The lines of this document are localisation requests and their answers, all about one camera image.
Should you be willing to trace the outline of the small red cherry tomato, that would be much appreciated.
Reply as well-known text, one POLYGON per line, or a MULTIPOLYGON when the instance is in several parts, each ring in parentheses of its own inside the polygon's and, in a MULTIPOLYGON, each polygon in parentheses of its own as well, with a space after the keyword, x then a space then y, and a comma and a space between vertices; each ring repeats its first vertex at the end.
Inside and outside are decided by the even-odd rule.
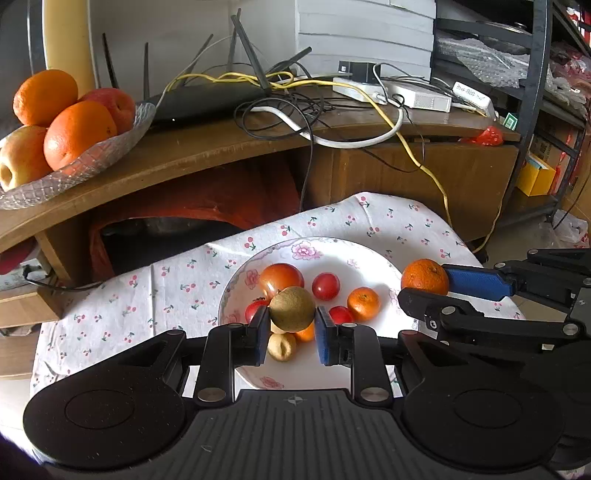
POLYGON ((335 325, 342 325, 346 323, 355 323, 356 320, 353 314, 347 307, 335 306, 329 310, 329 316, 332 318, 332 322, 335 325))

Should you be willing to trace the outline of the orange mandarin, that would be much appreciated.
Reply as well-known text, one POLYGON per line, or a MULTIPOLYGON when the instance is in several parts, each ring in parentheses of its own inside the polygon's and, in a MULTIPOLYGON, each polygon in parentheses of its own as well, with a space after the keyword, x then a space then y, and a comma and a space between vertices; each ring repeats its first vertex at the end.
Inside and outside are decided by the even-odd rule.
POLYGON ((450 280, 440 264, 430 259, 420 259, 405 268, 401 288, 412 288, 446 296, 450 291, 450 280))
POLYGON ((295 332, 294 336, 297 337, 297 340, 300 342, 311 342, 315 339, 315 324, 311 323, 308 325, 307 328, 304 328, 301 331, 295 332))
POLYGON ((359 287, 349 293, 346 306, 353 319, 366 322, 374 319, 381 310, 381 300, 377 292, 369 287, 359 287))

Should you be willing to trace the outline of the oval red cherry tomato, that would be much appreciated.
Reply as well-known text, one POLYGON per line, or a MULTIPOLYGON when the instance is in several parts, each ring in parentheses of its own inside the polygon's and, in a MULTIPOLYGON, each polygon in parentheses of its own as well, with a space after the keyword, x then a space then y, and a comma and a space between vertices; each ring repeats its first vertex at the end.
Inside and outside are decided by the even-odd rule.
POLYGON ((260 307, 266 307, 269 305, 270 300, 266 298, 259 298, 249 303, 249 306, 245 308, 245 321, 249 323, 252 321, 256 312, 259 311, 260 307))

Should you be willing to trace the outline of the tan longan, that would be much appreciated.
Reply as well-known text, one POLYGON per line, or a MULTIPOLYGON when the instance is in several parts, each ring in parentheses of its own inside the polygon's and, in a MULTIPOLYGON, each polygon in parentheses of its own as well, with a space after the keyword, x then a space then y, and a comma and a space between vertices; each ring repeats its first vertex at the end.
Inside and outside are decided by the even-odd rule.
POLYGON ((267 342, 267 353, 276 361, 290 361, 297 353, 297 339, 290 333, 273 333, 267 342))
POLYGON ((273 324, 288 333, 308 328, 315 318, 315 300, 303 287, 281 290, 270 300, 269 308, 273 324))
POLYGON ((272 331, 274 334, 284 334, 283 329, 277 327, 276 324, 273 322, 270 322, 270 331, 272 331))

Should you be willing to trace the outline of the hidden red cherry tomato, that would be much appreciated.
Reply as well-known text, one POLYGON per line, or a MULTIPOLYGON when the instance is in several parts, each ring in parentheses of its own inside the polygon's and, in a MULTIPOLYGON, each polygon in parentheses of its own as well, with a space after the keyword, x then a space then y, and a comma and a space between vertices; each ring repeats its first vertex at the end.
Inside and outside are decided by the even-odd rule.
POLYGON ((331 272, 322 272, 312 281, 311 292, 315 298, 322 301, 329 301, 339 295, 341 281, 339 277, 331 272))

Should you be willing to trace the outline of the large red tomato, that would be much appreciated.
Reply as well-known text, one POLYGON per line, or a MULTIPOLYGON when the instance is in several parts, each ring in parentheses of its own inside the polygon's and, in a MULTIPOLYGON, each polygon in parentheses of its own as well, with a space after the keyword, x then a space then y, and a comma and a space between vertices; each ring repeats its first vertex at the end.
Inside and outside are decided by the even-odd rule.
POLYGON ((267 299, 293 286, 304 287, 304 276, 300 270, 287 263, 267 266, 259 275, 259 287, 267 299))

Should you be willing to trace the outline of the white floral porcelain bowl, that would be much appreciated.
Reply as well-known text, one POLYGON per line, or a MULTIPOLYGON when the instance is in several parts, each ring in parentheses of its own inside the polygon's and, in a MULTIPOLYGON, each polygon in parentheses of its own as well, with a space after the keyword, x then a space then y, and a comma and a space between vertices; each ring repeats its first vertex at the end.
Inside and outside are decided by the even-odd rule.
MULTIPOLYGON (((397 337, 401 330, 418 327, 417 320, 408 317, 398 304, 401 272, 387 258, 366 246, 329 237, 286 240, 247 260, 233 274, 221 298, 219 317, 223 323, 247 323, 245 308, 256 299, 266 298, 259 287, 259 275, 267 266, 276 263, 287 263, 301 271, 303 288, 314 298, 315 309, 324 307, 329 313, 332 307, 346 307, 349 293, 359 287, 369 287, 380 296, 381 310, 374 319, 356 323, 372 327, 377 335, 390 338, 397 337), (334 273, 341 281, 339 295, 329 301, 318 300, 311 292, 312 281, 322 272, 334 273)), ((257 389, 349 387, 349 368, 322 365, 318 358, 317 339, 311 342, 297 340, 297 353, 287 362, 274 360, 266 348, 262 365, 242 366, 236 373, 245 381, 246 387, 257 389)))

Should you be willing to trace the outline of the yellow box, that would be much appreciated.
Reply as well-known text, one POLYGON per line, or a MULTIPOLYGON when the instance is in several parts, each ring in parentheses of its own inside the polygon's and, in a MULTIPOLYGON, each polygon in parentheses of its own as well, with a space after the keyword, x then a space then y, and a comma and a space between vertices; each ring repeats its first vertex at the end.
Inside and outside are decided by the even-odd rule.
POLYGON ((529 153, 522 166, 516 186, 526 196, 544 196, 550 192, 555 169, 545 161, 529 153))

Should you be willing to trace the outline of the white labelled device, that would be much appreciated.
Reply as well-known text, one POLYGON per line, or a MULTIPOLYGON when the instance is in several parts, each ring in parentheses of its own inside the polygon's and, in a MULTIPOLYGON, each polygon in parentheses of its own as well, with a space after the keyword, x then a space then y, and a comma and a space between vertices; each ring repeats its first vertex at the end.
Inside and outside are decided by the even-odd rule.
POLYGON ((452 88, 454 95, 463 101, 471 104, 477 110, 484 113, 487 117, 496 119, 497 113, 491 98, 484 93, 462 83, 455 82, 452 88))

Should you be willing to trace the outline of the front large orange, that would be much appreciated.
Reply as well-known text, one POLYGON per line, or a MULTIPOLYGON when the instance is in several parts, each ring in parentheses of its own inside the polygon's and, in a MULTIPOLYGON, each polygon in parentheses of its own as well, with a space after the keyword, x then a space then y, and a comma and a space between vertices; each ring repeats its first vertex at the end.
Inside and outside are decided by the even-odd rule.
POLYGON ((93 145, 117 134, 107 108, 85 100, 63 110, 50 124, 44 139, 45 159, 53 171, 75 161, 93 145))

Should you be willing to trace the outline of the large orange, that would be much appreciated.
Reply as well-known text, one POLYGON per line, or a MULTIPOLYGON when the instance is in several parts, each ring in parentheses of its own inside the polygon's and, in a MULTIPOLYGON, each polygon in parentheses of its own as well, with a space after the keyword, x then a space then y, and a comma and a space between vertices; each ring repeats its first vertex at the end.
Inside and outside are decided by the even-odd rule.
POLYGON ((50 69, 25 80, 13 98, 13 111, 25 126, 48 127, 78 99, 78 86, 68 73, 50 69))
POLYGON ((75 161, 93 145, 117 134, 107 108, 85 100, 63 110, 50 124, 44 139, 45 159, 53 171, 75 161))

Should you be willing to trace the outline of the black wifi router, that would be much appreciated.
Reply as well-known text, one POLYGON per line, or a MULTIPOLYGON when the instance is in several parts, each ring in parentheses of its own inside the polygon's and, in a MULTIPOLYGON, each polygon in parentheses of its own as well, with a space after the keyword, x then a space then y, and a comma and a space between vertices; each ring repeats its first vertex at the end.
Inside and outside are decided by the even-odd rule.
POLYGON ((231 73, 280 69, 298 52, 294 1, 92 1, 96 77, 157 105, 161 123, 194 122, 263 96, 231 73))

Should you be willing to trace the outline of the yellow red apple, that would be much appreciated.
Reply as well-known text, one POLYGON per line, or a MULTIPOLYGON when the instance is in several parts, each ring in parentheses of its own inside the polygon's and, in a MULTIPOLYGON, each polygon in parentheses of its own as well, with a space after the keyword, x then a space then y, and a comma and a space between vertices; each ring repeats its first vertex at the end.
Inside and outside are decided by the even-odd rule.
POLYGON ((5 138, 1 146, 1 187, 10 191, 52 172, 44 155, 47 129, 22 126, 5 138))

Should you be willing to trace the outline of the top large orange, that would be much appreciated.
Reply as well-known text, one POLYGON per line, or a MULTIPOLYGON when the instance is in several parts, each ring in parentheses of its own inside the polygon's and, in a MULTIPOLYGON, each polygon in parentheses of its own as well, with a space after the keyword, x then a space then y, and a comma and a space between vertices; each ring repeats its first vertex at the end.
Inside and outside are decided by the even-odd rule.
POLYGON ((48 127, 78 99, 78 86, 68 73, 50 69, 25 80, 13 98, 13 111, 25 126, 48 127))

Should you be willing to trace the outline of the yellow cylinder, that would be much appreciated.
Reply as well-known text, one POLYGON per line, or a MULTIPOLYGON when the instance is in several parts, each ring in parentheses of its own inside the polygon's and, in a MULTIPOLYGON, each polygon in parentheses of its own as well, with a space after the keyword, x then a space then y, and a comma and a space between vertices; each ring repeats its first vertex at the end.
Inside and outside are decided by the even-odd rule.
POLYGON ((70 74, 77 83, 79 95, 94 89, 89 2, 43 1, 42 34, 46 68, 70 74))

